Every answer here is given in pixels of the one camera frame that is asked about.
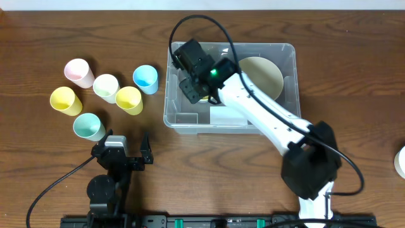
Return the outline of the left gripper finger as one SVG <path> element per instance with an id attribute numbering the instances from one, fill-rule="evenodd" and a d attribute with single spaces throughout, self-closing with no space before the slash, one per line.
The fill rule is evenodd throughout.
<path id="1" fill-rule="evenodd" d="M 140 146 L 140 152 L 143 158 L 152 158 L 152 151 L 149 144 L 149 133 L 145 132 Z"/>
<path id="2" fill-rule="evenodd" d="M 112 134 L 113 134 L 113 130 L 112 130 L 112 129 L 110 129 L 109 131 L 107 131 L 107 132 L 105 133 L 105 135 L 103 136 L 103 138 L 100 140 L 100 144 L 105 144 L 107 138 L 108 138 L 110 135 L 112 135 Z"/>

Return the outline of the blue cup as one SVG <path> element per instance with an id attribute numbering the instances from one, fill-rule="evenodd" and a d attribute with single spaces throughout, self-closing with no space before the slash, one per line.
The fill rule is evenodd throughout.
<path id="1" fill-rule="evenodd" d="M 158 91 L 158 71 L 151 65 L 141 65 L 133 73 L 133 81 L 145 94 L 154 94 Z"/>

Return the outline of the beige large bowl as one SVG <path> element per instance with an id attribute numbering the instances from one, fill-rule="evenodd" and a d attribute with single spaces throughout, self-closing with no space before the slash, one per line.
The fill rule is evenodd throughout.
<path id="1" fill-rule="evenodd" d="M 262 57 L 248 57 L 239 61 L 241 70 L 266 95 L 277 99 L 284 88 L 284 78 L 279 68 Z"/>

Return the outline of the white small bowl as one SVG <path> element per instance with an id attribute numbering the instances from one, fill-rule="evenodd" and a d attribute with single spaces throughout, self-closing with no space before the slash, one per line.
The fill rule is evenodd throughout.
<path id="1" fill-rule="evenodd" d="M 402 147 L 401 150 L 395 155 L 394 167 L 398 175 L 405 179 L 405 147 Z"/>

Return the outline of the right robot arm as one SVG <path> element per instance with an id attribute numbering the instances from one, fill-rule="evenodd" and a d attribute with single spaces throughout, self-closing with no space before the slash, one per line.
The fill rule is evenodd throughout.
<path id="1" fill-rule="evenodd" d="M 342 162 L 332 128 L 297 116 L 297 75 L 290 44 L 203 43 L 169 46 L 173 66 L 183 73 L 180 89 L 195 104 L 220 102 L 220 124 L 251 123 L 282 155 L 281 176 L 299 198 L 299 218 L 321 227 L 333 212 L 330 195 Z"/>

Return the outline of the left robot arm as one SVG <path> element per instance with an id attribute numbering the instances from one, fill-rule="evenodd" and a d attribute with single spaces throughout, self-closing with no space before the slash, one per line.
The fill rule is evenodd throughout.
<path id="1" fill-rule="evenodd" d="M 94 177 L 87 186 L 90 211 L 87 227 L 136 227 L 135 215 L 125 213 L 125 202 L 132 179 L 132 172 L 145 170 L 154 157 L 146 132 L 140 145 L 141 155 L 127 155 L 127 140 L 109 130 L 92 148 L 91 155 L 107 173 Z"/>

